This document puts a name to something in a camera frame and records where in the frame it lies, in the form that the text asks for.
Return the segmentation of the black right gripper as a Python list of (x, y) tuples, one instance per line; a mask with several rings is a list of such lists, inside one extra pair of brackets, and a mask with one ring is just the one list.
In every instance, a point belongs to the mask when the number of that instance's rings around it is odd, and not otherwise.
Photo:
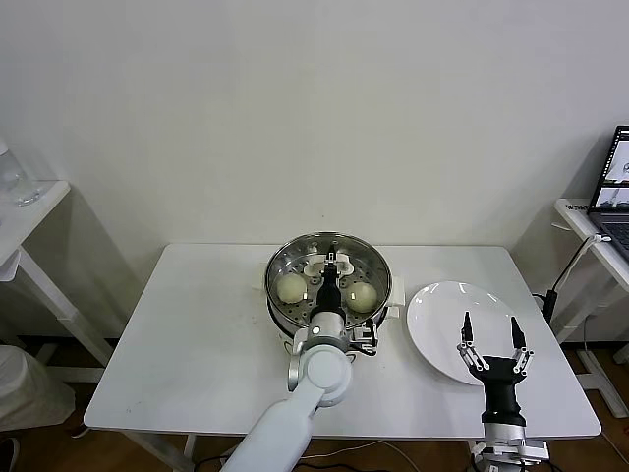
[(510, 318), (510, 324), (511, 358), (483, 358), (474, 344), (470, 313), (465, 312), (457, 350), (470, 374), (483, 384), (486, 403), (483, 419), (523, 419), (515, 386), (525, 378), (523, 375), (528, 374), (534, 351), (527, 346), (524, 331), (515, 317)]

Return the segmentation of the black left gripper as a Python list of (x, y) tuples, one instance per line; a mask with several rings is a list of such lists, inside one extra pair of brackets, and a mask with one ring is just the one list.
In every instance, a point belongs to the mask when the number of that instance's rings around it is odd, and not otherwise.
[(337, 285), (337, 269), (342, 267), (337, 252), (328, 252), (323, 263), (322, 284), (317, 291), (314, 312), (342, 312), (342, 297)]

